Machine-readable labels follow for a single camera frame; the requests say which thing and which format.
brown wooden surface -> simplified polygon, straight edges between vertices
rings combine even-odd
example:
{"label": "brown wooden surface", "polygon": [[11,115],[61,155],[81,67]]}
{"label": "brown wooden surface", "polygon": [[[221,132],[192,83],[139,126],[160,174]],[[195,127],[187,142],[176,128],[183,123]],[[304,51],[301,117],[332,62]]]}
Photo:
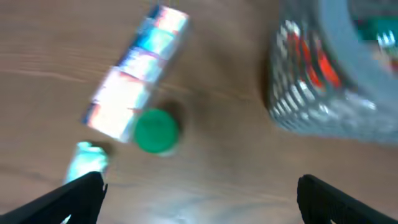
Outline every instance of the brown wooden surface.
{"label": "brown wooden surface", "polygon": [[297,180],[311,173],[398,218],[398,151],[296,136],[272,124],[257,76],[277,1],[179,0],[192,29],[159,98],[187,112],[170,158],[79,123],[151,1],[0,0],[0,213],[60,186],[75,144],[115,154],[99,223],[300,223]]}

rectangular box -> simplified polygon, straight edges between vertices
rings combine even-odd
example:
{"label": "rectangular box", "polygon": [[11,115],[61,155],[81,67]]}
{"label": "rectangular box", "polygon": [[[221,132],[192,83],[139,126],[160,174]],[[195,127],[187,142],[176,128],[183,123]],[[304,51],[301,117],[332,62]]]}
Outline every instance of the rectangular box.
{"label": "rectangular box", "polygon": [[187,22],[183,12],[164,6],[153,8],[92,97],[83,123],[127,142],[134,118],[150,98],[149,86],[160,79]]}

wood grain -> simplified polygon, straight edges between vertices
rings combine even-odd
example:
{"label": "wood grain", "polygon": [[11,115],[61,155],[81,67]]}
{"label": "wood grain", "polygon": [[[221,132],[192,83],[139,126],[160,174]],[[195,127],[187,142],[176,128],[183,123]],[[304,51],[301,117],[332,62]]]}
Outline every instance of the wood grain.
{"label": "wood grain", "polygon": [[99,223],[302,223],[311,173],[398,218],[398,151],[275,127],[257,87],[277,1],[179,0],[192,29],[159,87],[187,112],[159,158],[79,123],[152,1],[0,0],[0,212],[58,187],[75,144],[114,145]]}

round green object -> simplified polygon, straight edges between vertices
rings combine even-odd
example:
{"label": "round green object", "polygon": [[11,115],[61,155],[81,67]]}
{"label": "round green object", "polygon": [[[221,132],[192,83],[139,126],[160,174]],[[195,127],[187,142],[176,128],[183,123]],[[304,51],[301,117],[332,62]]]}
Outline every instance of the round green object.
{"label": "round green object", "polygon": [[153,109],[138,118],[134,140],[144,151],[161,154],[170,151],[178,142],[177,122],[166,111]]}

gray basket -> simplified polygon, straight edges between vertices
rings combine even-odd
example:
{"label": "gray basket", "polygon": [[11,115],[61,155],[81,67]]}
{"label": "gray basket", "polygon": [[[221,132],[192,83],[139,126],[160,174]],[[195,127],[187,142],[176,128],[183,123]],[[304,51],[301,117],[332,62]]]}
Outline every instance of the gray basket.
{"label": "gray basket", "polygon": [[398,142],[398,80],[353,19],[398,16],[398,1],[284,1],[271,48],[269,112],[300,134]]}

